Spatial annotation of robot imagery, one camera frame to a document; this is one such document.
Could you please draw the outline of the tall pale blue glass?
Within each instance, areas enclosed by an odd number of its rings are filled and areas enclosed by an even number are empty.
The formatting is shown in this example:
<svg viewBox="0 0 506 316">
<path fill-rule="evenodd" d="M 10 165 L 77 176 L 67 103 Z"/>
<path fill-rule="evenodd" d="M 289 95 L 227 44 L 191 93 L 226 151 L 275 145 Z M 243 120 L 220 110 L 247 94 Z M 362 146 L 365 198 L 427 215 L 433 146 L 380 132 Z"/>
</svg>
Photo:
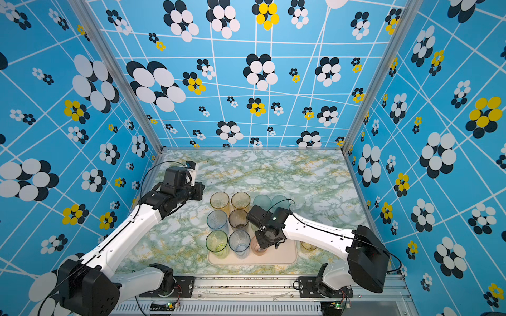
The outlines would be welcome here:
<svg viewBox="0 0 506 316">
<path fill-rule="evenodd" d="M 245 259 L 249 255 L 251 238 L 246 230 L 235 230 L 229 236 L 229 247 L 239 259 Z"/>
</svg>

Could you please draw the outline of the teal dotted glass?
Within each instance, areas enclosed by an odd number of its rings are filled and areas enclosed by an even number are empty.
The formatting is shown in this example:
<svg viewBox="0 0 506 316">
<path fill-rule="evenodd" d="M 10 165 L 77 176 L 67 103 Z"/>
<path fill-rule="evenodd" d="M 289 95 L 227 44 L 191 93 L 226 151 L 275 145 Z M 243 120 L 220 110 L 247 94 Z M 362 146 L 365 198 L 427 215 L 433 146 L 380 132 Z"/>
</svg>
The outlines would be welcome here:
<svg viewBox="0 0 506 316">
<path fill-rule="evenodd" d="M 290 199 L 282 195 L 277 195 L 271 199 L 271 210 L 276 211 L 278 208 L 288 209 L 290 204 Z"/>
<path fill-rule="evenodd" d="M 269 196 L 264 194 L 258 195 L 254 198 L 254 205 L 257 205 L 267 211 L 271 207 L 271 199 Z"/>
</svg>

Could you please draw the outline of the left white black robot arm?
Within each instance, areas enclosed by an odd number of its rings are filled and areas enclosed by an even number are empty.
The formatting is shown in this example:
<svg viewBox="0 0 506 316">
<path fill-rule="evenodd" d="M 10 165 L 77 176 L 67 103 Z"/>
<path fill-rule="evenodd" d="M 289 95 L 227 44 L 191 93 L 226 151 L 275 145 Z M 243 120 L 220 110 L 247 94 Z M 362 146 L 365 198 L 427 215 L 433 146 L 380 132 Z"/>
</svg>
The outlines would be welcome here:
<svg viewBox="0 0 506 316">
<path fill-rule="evenodd" d="M 196 180 L 198 165 L 187 161 L 165 171 L 132 213 L 93 250 L 68 259 L 57 270 L 59 305 L 78 315 L 109 315 L 114 307 L 145 292 L 171 294 L 177 289 L 172 268 L 153 263 L 127 275 L 116 271 L 126 255 L 153 227 L 183 207 L 200 201 L 205 186 Z"/>
</svg>

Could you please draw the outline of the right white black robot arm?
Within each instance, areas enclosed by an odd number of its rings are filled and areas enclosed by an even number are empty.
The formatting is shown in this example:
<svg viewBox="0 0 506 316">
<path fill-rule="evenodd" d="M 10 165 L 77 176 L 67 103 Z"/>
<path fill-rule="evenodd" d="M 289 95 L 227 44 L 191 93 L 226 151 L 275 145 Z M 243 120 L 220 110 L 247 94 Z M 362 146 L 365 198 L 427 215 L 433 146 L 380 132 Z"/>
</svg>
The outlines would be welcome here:
<svg viewBox="0 0 506 316">
<path fill-rule="evenodd" d="M 278 208 L 272 213 L 257 205 L 246 218 L 258 227 L 255 237 L 262 249 L 294 240 L 316 246 L 345 261 L 342 266 L 324 263 L 320 267 L 314 282 L 319 295 L 332 298 L 352 286 L 377 294 L 383 292 L 391 255 L 367 226 L 335 228 L 306 219 L 286 208 Z"/>
</svg>

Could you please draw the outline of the tall green glass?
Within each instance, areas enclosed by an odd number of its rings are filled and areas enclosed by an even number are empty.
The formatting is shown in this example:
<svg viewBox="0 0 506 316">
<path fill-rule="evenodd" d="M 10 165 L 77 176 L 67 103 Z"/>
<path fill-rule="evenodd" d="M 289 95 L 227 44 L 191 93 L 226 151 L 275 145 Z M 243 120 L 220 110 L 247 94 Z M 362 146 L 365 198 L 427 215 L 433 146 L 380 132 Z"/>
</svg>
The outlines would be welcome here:
<svg viewBox="0 0 506 316">
<path fill-rule="evenodd" d="M 213 230 L 206 237 L 208 252 L 219 259 L 229 255 L 228 235 L 222 230 Z"/>
</svg>

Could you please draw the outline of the small pink glass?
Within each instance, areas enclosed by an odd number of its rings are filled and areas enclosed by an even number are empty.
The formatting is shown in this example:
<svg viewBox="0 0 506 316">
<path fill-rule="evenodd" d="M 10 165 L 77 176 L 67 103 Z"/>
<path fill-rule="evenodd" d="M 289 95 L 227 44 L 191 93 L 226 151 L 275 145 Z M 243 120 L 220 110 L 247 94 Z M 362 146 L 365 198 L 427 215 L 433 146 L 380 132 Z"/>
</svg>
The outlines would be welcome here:
<svg viewBox="0 0 506 316">
<path fill-rule="evenodd" d="M 261 255 L 264 255 L 267 250 L 266 249 L 263 249 L 259 242 L 258 242 L 258 239 L 257 237 L 253 237 L 252 240 L 251 240 L 251 244 L 250 244 L 250 248 L 253 252 L 253 254 L 257 255 L 257 256 L 261 256 Z"/>
</svg>

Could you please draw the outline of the small amber glass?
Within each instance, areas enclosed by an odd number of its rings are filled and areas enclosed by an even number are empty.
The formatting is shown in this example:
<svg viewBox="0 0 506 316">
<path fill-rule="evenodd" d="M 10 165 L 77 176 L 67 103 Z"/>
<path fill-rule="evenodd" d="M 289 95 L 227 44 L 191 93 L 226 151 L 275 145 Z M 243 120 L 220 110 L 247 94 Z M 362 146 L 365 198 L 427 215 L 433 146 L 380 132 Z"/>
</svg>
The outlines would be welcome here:
<svg viewBox="0 0 506 316">
<path fill-rule="evenodd" d="M 302 249 L 304 251 L 314 251 L 318 248 L 317 246 L 314 246 L 314 245 L 306 243 L 306 242 L 300 242 L 300 246 L 302 247 Z"/>
</svg>

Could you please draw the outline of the tall yellow glass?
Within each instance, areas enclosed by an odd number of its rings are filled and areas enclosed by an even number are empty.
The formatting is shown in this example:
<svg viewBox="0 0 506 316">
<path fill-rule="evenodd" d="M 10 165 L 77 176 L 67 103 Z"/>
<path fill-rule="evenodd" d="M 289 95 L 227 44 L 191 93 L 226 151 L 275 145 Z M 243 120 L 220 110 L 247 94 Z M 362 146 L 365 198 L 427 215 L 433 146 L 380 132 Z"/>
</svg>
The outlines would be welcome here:
<svg viewBox="0 0 506 316">
<path fill-rule="evenodd" d="M 251 197 L 246 192 L 236 192 L 232 195 L 231 205 L 233 211 L 242 209 L 248 213 L 250 211 L 250 203 Z"/>
</svg>

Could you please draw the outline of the textured blue glass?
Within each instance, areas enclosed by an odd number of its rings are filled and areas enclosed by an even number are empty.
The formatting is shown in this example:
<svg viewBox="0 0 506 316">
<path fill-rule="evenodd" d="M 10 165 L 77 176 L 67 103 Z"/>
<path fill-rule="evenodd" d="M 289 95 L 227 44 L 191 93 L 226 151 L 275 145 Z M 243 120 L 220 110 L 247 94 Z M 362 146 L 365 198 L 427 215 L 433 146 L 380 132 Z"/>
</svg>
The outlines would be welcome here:
<svg viewBox="0 0 506 316">
<path fill-rule="evenodd" d="M 228 215 L 221 209 L 215 209 L 206 218 L 206 224 L 211 231 L 222 231 L 229 234 Z"/>
</svg>

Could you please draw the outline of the tall amber glass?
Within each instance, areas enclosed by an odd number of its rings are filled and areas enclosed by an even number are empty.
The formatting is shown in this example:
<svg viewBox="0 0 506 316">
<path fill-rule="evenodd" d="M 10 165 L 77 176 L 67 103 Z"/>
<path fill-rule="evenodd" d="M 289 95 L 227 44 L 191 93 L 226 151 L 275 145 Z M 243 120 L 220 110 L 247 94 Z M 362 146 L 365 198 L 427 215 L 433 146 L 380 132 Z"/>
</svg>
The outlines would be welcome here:
<svg viewBox="0 0 506 316">
<path fill-rule="evenodd" d="M 210 205 L 214 209 L 230 213 L 230 197 L 226 192 L 216 192 L 210 198 Z"/>
</svg>

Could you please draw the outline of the tall grey glass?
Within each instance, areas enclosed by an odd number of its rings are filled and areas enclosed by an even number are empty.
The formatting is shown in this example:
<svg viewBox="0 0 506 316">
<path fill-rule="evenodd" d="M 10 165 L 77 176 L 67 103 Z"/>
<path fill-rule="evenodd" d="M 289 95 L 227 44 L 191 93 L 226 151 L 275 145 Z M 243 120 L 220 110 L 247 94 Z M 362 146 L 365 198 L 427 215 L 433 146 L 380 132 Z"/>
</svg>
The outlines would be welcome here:
<svg viewBox="0 0 506 316">
<path fill-rule="evenodd" d="M 246 230 L 249 225 L 248 212 L 244 209 L 235 209 L 229 215 L 229 225 L 233 230 Z"/>
</svg>

